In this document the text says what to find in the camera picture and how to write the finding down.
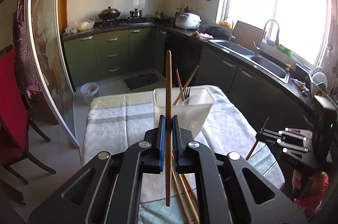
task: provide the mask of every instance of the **red chair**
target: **red chair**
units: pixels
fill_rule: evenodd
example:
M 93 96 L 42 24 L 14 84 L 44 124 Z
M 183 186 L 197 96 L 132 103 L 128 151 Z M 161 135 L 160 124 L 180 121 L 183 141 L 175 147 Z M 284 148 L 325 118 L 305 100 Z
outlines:
M 0 164 L 28 184 L 28 181 L 14 171 L 10 165 L 28 158 L 45 171 L 56 171 L 40 162 L 28 151 L 29 125 L 46 141 L 47 137 L 28 115 L 16 85 L 14 74 L 14 48 L 0 59 Z

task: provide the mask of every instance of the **plastic bag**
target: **plastic bag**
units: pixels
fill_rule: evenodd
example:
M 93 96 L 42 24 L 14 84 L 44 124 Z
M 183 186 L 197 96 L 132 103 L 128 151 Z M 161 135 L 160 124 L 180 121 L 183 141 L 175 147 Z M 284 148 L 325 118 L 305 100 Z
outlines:
M 77 24 L 77 30 L 82 31 L 93 28 L 94 23 L 95 23 L 94 17 L 85 18 L 84 20 L 80 21 Z
M 67 35 L 72 34 L 72 33 L 76 33 L 77 32 L 77 22 L 70 22 L 67 25 L 65 32 L 67 33 Z

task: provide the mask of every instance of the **silver screw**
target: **silver screw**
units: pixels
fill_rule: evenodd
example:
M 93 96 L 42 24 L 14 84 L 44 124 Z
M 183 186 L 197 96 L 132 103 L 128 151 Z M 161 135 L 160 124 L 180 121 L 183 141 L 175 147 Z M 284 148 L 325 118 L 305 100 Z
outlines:
M 231 153 L 229 153 L 229 158 L 232 160 L 238 160 L 241 158 L 241 156 L 239 155 L 239 153 L 233 151 Z
M 150 147 L 150 143 L 149 143 L 148 141 L 141 141 L 141 142 L 139 143 L 139 146 L 140 146 L 141 148 Z
M 188 143 L 188 146 L 191 148 L 198 148 L 199 147 L 199 143 L 196 141 L 191 141 Z
M 101 160 L 106 160 L 106 159 L 108 159 L 108 157 L 109 157 L 109 153 L 107 153 L 106 151 L 101 151 L 101 152 L 97 155 L 97 157 L 98 157 L 99 159 L 101 159 Z

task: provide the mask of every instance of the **person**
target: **person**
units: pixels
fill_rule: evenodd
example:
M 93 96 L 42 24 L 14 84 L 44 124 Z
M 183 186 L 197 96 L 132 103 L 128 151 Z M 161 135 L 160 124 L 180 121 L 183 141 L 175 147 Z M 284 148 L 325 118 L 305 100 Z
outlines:
M 296 170 L 293 172 L 292 187 L 301 188 L 302 174 Z M 311 188 L 302 199 L 295 199 L 294 203 L 302 210 L 307 219 L 310 220 L 319 211 L 322 205 L 322 198 L 328 188 L 328 176 L 325 172 L 317 172 L 314 176 L 310 177 L 313 181 Z

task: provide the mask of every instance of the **person's hand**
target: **person's hand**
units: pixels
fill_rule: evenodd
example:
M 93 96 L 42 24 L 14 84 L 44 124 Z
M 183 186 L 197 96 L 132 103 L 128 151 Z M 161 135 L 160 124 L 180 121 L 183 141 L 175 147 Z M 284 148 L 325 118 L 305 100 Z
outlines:
M 312 180 L 312 185 L 307 194 L 316 194 L 318 192 L 321 192 L 321 190 L 324 187 L 324 181 L 325 181 L 325 172 L 317 172 L 314 176 L 310 177 Z M 297 187 L 298 189 L 301 188 L 301 178 L 303 175 L 300 172 L 297 172 L 296 170 L 293 171 L 293 177 L 292 177 L 292 188 L 294 189 Z

